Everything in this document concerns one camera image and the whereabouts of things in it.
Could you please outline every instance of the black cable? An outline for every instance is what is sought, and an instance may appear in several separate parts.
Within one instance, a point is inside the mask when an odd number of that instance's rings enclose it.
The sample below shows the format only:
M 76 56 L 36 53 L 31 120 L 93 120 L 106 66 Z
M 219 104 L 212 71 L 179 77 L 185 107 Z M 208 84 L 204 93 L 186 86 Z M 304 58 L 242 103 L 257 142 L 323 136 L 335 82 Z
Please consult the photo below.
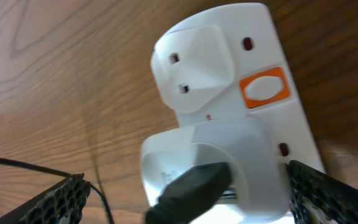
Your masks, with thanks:
M 33 164 L 28 164 L 26 162 L 14 161 L 14 160 L 11 160 L 11 159 L 2 159 L 2 158 L 0 158 L 0 165 L 19 167 L 19 168 L 23 168 L 23 169 L 43 172 L 43 173 L 46 173 L 46 174 L 58 175 L 60 177 L 69 177 L 69 176 L 71 176 L 71 174 L 69 174 L 67 172 L 64 172 L 64 171 L 55 170 L 55 169 L 51 169 L 51 168 L 48 168 L 48 167 L 37 166 L 37 165 L 33 165 Z M 108 204 L 106 196 L 104 194 L 102 194 L 93 184 L 91 184 L 91 188 L 99 196 L 100 200 L 102 201 L 102 205 L 103 205 L 103 208 L 104 208 L 104 212 L 106 213 L 106 218 L 108 220 L 108 223 L 109 224 L 114 224 L 114 219 L 112 218 L 112 214 L 111 214 L 111 211 L 110 211 L 110 206 Z

